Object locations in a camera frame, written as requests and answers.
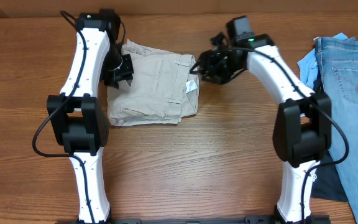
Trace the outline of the beige shorts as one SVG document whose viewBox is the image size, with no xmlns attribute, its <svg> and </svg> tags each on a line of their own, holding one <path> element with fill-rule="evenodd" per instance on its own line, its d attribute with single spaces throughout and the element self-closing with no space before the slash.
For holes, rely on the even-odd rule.
<svg viewBox="0 0 358 224">
<path fill-rule="evenodd" d="M 190 73 L 195 56 L 127 41 L 122 47 L 134 68 L 133 80 L 107 88 L 113 126 L 177 124 L 198 112 L 199 77 Z"/>
</svg>

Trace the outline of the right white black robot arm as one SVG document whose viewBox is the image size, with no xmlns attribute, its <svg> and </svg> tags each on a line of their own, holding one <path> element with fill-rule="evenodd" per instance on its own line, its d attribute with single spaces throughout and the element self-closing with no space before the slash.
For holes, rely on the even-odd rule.
<svg viewBox="0 0 358 224">
<path fill-rule="evenodd" d="M 215 48 L 201 53 L 190 72 L 223 85 L 247 70 L 278 106 L 273 146 L 283 161 L 280 198 L 273 214 L 249 215 L 244 223 L 330 223 L 327 215 L 312 215 L 310 210 L 313 168 L 331 145 L 329 97 L 304 85 L 274 41 L 267 34 L 254 34 L 247 16 L 233 18 L 226 29 L 227 34 L 211 38 Z"/>
</svg>

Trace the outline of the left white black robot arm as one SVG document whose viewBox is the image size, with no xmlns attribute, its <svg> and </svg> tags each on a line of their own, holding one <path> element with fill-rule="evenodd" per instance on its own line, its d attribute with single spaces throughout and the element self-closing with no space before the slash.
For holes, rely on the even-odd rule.
<svg viewBox="0 0 358 224">
<path fill-rule="evenodd" d="M 47 99 L 47 122 L 64 148 L 76 177 L 80 211 L 76 223 L 112 223 L 105 192 L 102 156 L 109 136 L 109 120 L 98 99 L 100 83 L 118 88 L 133 79 L 130 55 L 118 39 L 124 27 L 112 9 L 61 15 L 76 30 L 76 50 L 68 78 L 58 95 Z"/>
</svg>

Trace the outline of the light blue shirt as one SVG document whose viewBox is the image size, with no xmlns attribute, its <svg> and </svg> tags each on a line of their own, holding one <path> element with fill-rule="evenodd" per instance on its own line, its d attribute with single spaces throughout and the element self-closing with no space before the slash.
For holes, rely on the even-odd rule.
<svg viewBox="0 0 358 224">
<path fill-rule="evenodd" d="M 297 64 L 300 70 L 301 82 L 316 91 L 318 89 L 318 85 L 315 84 L 315 82 L 319 78 L 319 68 L 315 49 L 312 49 L 300 61 L 298 61 Z"/>
</svg>

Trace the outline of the blue denim jeans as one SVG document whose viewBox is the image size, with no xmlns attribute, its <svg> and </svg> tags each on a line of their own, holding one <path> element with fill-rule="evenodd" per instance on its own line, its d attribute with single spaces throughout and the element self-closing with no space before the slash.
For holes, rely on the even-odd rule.
<svg viewBox="0 0 358 224">
<path fill-rule="evenodd" d="M 336 165 L 339 179 L 358 223 L 358 41 L 320 37 L 316 61 L 332 118 L 349 142 L 346 160 Z"/>
</svg>

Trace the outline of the dark navy garment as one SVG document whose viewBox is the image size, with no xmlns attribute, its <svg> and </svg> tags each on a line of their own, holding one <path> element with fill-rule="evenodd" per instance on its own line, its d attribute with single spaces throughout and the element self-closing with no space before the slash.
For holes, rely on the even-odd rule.
<svg viewBox="0 0 358 224">
<path fill-rule="evenodd" d="M 348 202 L 335 165 L 317 168 L 316 175 L 311 191 L 313 198 Z"/>
</svg>

